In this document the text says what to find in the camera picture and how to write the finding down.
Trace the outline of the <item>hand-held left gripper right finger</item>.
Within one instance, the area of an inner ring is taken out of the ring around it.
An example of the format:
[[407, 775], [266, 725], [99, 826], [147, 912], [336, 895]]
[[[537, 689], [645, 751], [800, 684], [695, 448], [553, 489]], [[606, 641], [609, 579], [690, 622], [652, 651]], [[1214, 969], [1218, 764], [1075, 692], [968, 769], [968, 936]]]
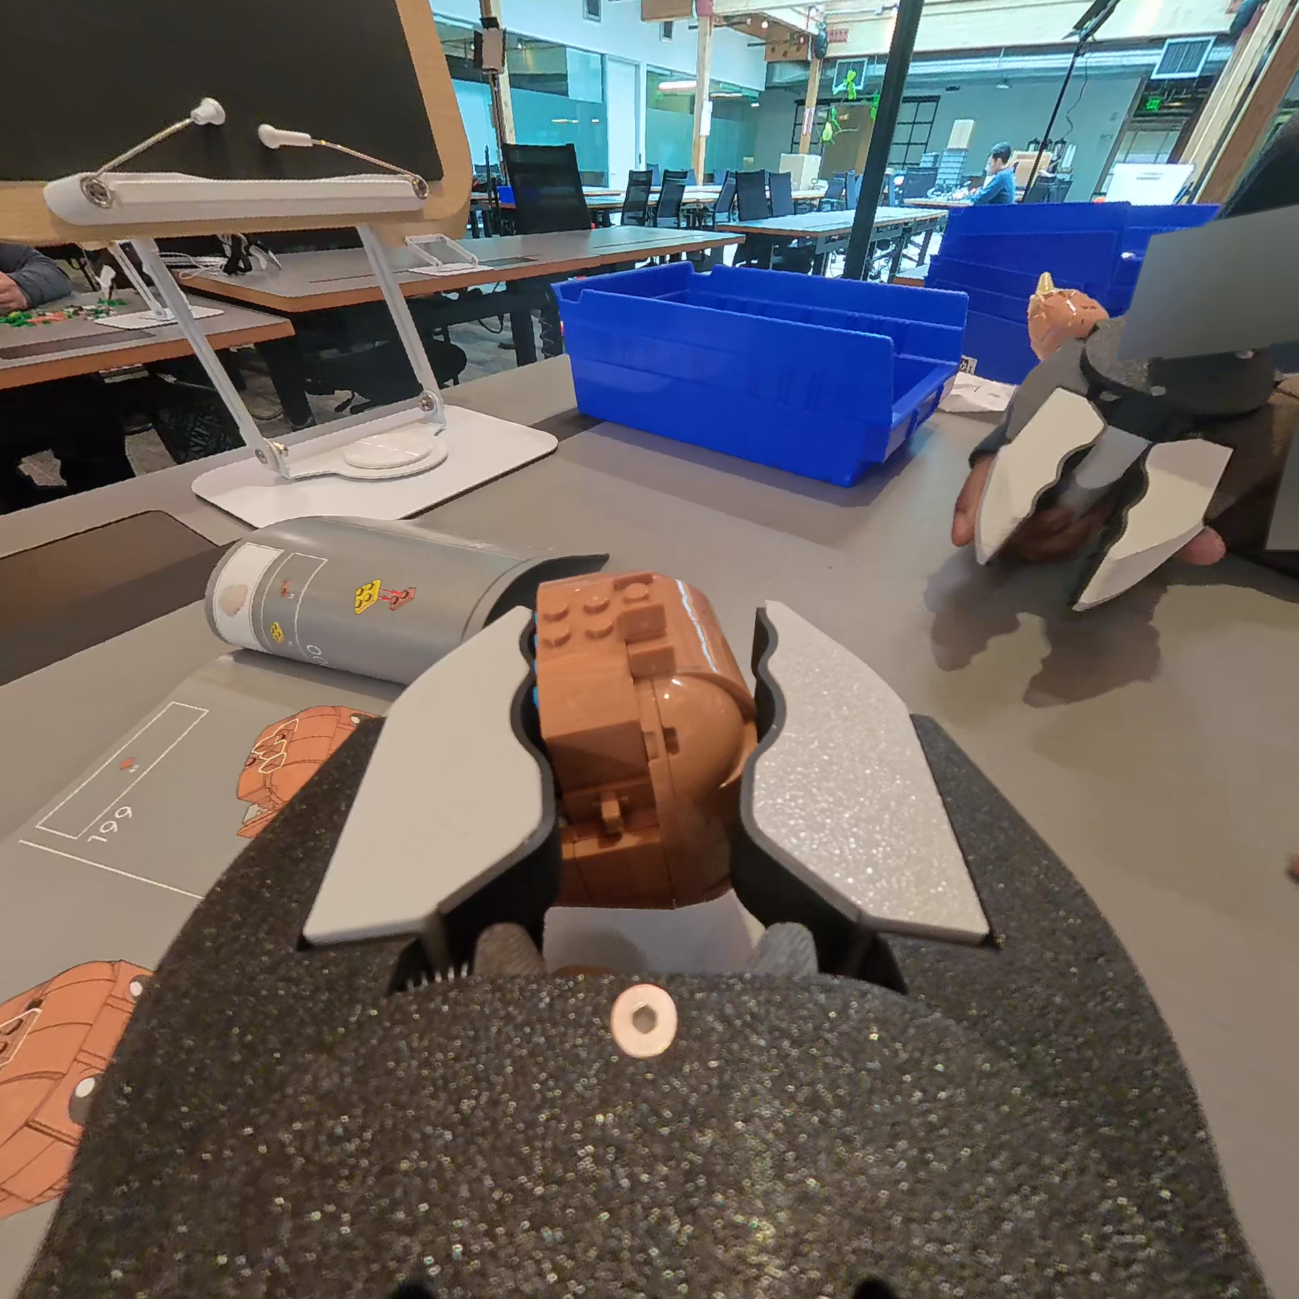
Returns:
[[800, 926], [819, 970], [867, 970], [888, 936], [982, 945], [992, 926], [901, 697], [774, 599], [752, 666], [738, 902], [766, 929]]

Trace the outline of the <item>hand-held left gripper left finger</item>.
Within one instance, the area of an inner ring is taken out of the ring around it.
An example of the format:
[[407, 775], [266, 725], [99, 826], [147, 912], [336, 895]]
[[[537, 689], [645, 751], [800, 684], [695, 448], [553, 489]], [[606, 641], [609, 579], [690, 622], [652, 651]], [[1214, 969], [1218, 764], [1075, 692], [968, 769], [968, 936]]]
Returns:
[[479, 936], [530, 931], [556, 898], [556, 788], [532, 735], [535, 615], [499, 615], [391, 704], [302, 945], [413, 940], [436, 972], [477, 967]]

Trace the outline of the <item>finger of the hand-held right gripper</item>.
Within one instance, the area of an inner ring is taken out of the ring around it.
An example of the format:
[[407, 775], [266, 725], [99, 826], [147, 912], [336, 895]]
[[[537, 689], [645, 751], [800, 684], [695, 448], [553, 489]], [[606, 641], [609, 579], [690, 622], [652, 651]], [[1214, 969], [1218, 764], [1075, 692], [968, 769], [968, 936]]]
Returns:
[[1192, 541], [1230, 458], [1230, 446], [1204, 438], [1151, 445], [1125, 476], [1071, 610], [1118, 598]]
[[1085, 397], [1058, 388], [999, 446], [977, 505], [974, 551], [979, 565], [994, 560], [1042, 495], [1058, 486], [1066, 460], [1090, 450], [1102, 429], [1102, 414]]

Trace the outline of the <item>brown lego head model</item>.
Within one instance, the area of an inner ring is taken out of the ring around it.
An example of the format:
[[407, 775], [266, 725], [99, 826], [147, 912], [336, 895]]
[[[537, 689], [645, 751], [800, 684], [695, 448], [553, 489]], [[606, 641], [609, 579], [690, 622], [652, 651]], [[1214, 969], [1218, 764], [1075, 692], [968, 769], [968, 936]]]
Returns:
[[730, 885], [757, 711], [706, 594], [663, 574], [537, 587], [534, 690], [563, 907], [671, 909]]

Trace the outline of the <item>blue plastic parts bin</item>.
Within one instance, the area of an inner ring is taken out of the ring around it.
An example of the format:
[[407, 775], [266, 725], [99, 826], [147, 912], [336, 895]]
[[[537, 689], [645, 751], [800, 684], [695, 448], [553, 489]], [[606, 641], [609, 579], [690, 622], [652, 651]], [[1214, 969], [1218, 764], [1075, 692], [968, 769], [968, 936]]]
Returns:
[[955, 360], [882, 333], [584, 288], [559, 306], [578, 409], [848, 488], [932, 414]]

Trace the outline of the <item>tan lego creature model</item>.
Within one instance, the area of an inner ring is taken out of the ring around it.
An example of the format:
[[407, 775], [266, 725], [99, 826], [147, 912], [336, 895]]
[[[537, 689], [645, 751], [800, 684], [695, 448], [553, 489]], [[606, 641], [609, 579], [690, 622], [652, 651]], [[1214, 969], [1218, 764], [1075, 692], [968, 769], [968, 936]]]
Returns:
[[1054, 283], [1042, 271], [1027, 302], [1027, 336], [1037, 360], [1051, 357], [1063, 343], [1085, 340], [1109, 312], [1090, 295]]

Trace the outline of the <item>lego instruction booklet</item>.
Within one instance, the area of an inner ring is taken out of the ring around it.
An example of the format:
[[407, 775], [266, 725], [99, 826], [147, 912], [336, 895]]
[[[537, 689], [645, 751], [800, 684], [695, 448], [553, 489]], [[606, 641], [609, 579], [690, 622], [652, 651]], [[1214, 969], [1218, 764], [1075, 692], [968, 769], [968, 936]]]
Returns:
[[340, 517], [223, 555], [204, 617], [228, 651], [3, 842], [3, 1220], [65, 1190], [145, 982], [243, 847], [415, 675], [606, 562]]

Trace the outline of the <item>person's right hand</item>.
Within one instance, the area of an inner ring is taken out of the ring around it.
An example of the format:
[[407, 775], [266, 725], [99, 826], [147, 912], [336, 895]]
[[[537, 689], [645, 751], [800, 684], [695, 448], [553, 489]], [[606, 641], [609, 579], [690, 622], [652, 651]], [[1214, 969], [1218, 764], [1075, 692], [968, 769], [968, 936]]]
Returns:
[[[968, 546], [975, 537], [975, 522], [986, 479], [992, 469], [992, 457], [974, 462], [955, 498], [949, 543], [955, 548]], [[1108, 519], [1111, 507], [1101, 501], [1085, 513], [1075, 513], [1063, 507], [1047, 507], [1034, 512], [1008, 537], [1003, 551], [1023, 562], [1061, 562], [1089, 546]], [[1211, 565], [1224, 558], [1224, 541], [1212, 527], [1202, 527], [1175, 555], [1190, 565]]]

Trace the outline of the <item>white paper sheet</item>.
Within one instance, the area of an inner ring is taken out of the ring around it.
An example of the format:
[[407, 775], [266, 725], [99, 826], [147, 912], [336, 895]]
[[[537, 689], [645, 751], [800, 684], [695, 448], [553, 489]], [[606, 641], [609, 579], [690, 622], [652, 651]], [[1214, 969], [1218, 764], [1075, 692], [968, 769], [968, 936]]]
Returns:
[[1017, 386], [956, 371], [943, 386], [937, 410], [946, 414], [1003, 414]]

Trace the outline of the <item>stack of blue bins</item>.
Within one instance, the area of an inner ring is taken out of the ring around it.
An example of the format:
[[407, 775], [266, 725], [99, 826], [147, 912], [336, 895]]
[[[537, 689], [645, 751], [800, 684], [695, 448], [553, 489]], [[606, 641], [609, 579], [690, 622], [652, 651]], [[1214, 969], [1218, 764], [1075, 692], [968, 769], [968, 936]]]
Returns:
[[979, 376], [1015, 385], [1035, 364], [1025, 312], [1041, 273], [1120, 316], [1151, 238], [1216, 213], [1216, 204], [972, 204], [949, 211], [924, 283], [967, 295], [962, 354]]

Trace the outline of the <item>white sign board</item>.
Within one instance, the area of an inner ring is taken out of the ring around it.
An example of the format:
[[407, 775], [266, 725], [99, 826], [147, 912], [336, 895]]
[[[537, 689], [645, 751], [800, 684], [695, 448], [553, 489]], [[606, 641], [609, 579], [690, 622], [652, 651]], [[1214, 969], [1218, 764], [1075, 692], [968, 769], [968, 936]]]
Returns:
[[1140, 206], [1166, 206], [1183, 201], [1195, 166], [1181, 161], [1116, 161], [1106, 178], [1102, 201]]

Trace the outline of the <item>row of black office chairs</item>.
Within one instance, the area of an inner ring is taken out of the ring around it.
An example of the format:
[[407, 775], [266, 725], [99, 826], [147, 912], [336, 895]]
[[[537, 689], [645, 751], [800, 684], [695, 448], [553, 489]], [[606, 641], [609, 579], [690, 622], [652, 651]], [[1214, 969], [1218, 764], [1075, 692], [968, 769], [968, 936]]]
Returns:
[[[810, 187], [797, 187], [793, 177], [781, 173], [790, 182], [790, 202], [793, 213], [846, 209], [848, 182], [817, 180]], [[724, 175], [724, 184], [718, 185], [683, 185], [678, 199], [661, 201], [661, 187], [652, 187], [640, 204], [637, 197], [626, 202], [625, 189], [609, 189], [608, 192], [587, 192], [587, 206], [592, 223], [597, 226], [626, 225], [626, 226], [663, 226], [663, 228], [712, 228], [718, 213], [723, 220], [738, 216], [738, 199], [733, 197], [733, 175]]]

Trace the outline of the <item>long brown desk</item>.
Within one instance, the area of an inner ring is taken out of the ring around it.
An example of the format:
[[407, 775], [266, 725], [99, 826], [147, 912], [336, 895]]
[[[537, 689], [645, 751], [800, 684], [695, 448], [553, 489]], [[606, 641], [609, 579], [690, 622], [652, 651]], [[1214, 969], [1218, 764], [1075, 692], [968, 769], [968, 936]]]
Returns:
[[[688, 251], [721, 249], [742, 242], [736, 232], [609, 226], [587, 232], [492, 235], [465, 238], [462, 251], [475, 261], [448, 273], [415, 271], [413, 251], [386, 249], [400, 292], [420, 297], [515, 280], [554, 281], [590, 268], [630, 264]], [[279, 254], [279, 266], [228, 276], [200, 271], [185, 290], [219, 300], [255, 306], [279, 316], [381, 300], [381, 288], [360, 249]]]

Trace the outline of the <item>black monitor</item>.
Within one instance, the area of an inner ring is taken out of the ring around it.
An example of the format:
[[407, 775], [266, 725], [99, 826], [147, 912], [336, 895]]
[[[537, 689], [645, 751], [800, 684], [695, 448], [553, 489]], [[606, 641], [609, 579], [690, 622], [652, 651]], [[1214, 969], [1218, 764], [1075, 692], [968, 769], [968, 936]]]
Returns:
[[516, 235], [587, 232], [592, 226], [575, 146], [503, 142]]

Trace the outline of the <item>wood-rimmed black board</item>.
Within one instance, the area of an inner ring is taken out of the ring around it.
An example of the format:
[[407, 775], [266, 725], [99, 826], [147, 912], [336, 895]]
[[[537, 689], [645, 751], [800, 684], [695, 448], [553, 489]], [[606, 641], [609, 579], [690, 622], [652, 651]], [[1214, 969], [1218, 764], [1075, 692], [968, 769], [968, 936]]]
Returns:
[[3, 240], [113, 228], [53, 214], [42, 189], [96, 171], [211, 98], [120, 171], [317, 182], [377, 158], [427, 182], [382, 216], [460, 235], [470, 154], [431, 3], [3, 3]]

